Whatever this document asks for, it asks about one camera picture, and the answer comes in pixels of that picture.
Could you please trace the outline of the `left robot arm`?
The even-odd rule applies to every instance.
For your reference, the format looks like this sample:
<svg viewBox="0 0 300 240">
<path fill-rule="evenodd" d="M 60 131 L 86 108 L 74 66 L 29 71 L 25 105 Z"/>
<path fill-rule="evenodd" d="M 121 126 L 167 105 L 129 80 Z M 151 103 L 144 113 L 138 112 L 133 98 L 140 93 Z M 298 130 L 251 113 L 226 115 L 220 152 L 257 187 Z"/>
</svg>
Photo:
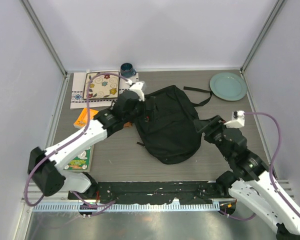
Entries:
<svg viewBox="0 0 300 240">
<path fill-rule="evenodd" d="M 28 174 L 45 197 L 59 191 L 75 191 L 90 200 L 97 192 L 94 179 L 86 173 L 75 173 L 65 167 L 88 147 L 105 140 L 137 118 L 154 118 L 155 99 L 140 100 L 132 90 L 124 91 L 112 107 L 100 110 L 84 128 L 45 150 L 34 148 L 30 153 Z"/>
</svg>

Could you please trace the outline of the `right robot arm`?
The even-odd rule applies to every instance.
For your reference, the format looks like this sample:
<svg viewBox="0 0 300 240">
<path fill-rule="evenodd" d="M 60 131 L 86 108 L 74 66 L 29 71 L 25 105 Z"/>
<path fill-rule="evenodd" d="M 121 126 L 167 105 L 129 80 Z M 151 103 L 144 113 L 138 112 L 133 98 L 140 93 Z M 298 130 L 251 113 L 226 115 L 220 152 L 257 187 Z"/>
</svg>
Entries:
<svg viewBox="0 0 300 240">
<path fill-rule="evenodd" d="M 194 125 L 205 141 L 218 148 L 230 167 L 216 180 L 216 193 L 242 202 L 272 229 L 276 239 L 300 240 L 300 207 L 267 164 L 248 149 L 240 130 L 245 125 L 245 112 L 234 111 L 230 121 L 216 115 L 195 120 Z"/>
</svg>

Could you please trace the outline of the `black student backpack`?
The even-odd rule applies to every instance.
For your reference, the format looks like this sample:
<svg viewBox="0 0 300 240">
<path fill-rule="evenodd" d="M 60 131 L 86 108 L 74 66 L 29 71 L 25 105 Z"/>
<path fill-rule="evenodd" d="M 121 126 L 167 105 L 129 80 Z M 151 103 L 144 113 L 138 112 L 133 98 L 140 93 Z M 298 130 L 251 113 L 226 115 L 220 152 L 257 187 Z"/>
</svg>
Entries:
<svg viewBox="0 0 300 240">
<path fill-rule="evenodd" d="M 184 91 L 209 94 L 199 103 L 190 101 Z M 175 85 L 167 86 L 146 95 L 154 97 L 154 118 L 135 120 L 142 145 L 153 157 L 165 165 L 182 163 L 192 157 L 201 147 L 202 135 L 197 132 L 194 121 L 199 119 L 196 107 L 203 107 L 212 98 L 210 90 Z"/>
</svg>

